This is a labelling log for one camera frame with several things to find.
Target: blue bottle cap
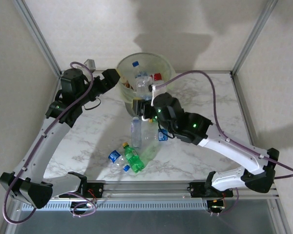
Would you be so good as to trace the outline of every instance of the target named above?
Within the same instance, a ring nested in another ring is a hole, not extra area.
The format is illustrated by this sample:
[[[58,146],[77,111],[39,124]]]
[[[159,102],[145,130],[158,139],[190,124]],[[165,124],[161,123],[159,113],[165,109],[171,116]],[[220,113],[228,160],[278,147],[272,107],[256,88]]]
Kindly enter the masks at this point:
[[[124,171],[125,171],[125,172],[127,172],[129,169],[130,169],[129,165],[126,165],[126,166],[124,167]]]
[[[121,154],[118,153],[116,150],[114,150],[109,156],[108,158],[111,159],[111,161],[114,163],[116,161],[116,159],[118,159],[118,157],[120,156]]]
[[[135,61],[135,62],[132,63],[132,66],[133,66],[133,67],[136,67],[136,66],[138,66],[138,65],[139,65],[138,61]]]

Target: white wall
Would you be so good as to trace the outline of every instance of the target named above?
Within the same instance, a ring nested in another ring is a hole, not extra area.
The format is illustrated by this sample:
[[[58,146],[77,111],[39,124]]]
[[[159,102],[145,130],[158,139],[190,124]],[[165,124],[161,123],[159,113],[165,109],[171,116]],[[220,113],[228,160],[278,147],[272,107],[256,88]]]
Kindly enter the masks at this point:
[[[0,0],[0,176],[25,155],[56,84],[11,0]],[[0,185],[0,227],[5,190]]]
[[[140,51],[175,70],[231,70],[267,0],[26,0],[59,66]]]
[[[280,150],[293,167],[293,0],[280,0],[238,78],[256,130],[256,144]],[[276,167],[276,174],[290,173]],[[276,185],[293,232],[293,178]]]

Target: clear plastic bottle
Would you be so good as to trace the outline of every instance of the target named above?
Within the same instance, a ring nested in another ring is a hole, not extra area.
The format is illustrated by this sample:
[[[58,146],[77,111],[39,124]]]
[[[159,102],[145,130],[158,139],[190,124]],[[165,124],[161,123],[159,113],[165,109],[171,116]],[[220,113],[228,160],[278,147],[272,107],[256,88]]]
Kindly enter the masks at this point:
[[[144,100],[152,99],[152,93],[148,90],[150,83],[150,77],[147,75],[145,69],[139,65],[138,61],[132,63],[134,69],[134,75],[136,78],[136,90],[137,96]]]
[[[134,148],[140,148],[141,143],[141,120],[138,117],[134,117],[131,122],[131,145]]]
[[[116,150],[114,150],[109,156],[109,159],[113,162],[113,166],[122,168],[125,172],[127,172],[130,169],[130,166],[128,165],[128,162],[124,156],[122,156],[120,153],[118,153]]]
[[[158,140],[157,122],[152,119],[149,122],[143,122],[143,139],[146,141]]]

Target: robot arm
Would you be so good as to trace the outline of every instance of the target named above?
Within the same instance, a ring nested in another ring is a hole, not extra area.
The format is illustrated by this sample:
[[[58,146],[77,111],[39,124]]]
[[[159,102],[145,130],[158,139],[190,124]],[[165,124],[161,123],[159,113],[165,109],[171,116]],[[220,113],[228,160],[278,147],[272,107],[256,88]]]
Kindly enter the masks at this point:
[[[11,197],[39,209],[45,206],[50,198],[54,196],[75,191],[81,194],[84,193],[87,183],[87,178],[84,175],[69,172],[65,176],[44,179],[43,174],[59,143],[83,112],[82,106],[89,101],[94,101],[97,96],[113,88],[120,78],[115,69],[108,69],[102,75],[103,78],[94,78],[89,93],[70,108],[48,134],[44,134],[45,130],[62,111],[81,97],[89,88],[89,82],[81,70],[72,68],[64,71],[61,77],[62,89],[58,91],[55,101],[49,106],[46,119],[32,146],[12,173],[5,172],[0,177],[0,183],[8,190],[10,184],[15,179],[15,173],[23,170],[22,175],[11,189]],[[44,138],[30,160],[29,165],[23,168],[24,162],[27,161],[36,143],[42,136]]]
[[[221,191],[234,187],[248,187],[260,193],[269,191],[274,180],[275,164],[263,157],[278,160],[279,152],[276,149],[267,151],[227,133],[220,134],[216,124],[199,114],[185,112],[178,99],[168,93],[158,93],[152,101],[133,100],[133,109],[143,119],[157,117],[159,123],[181,141],[209,148],[241,165],[227,172],[210,172],[202,197],[218,197]],[[260,157],[237,147],[233,141],[256,151]]]

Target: white connector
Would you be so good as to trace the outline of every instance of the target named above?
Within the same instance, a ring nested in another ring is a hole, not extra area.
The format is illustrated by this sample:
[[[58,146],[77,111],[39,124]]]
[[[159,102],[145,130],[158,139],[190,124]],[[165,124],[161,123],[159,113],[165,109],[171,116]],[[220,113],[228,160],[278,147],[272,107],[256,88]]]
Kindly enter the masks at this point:
[[[160,89],[157,89],[156,86],[157,85],[155,85],[155,84],[152,85],[152,102],[151,102],[151,106],[154,106],[153,101],[157,96],[159,96],[160,94],[164,94],[167,91],[166,86],[164,86],[163,88],[160,88]]]

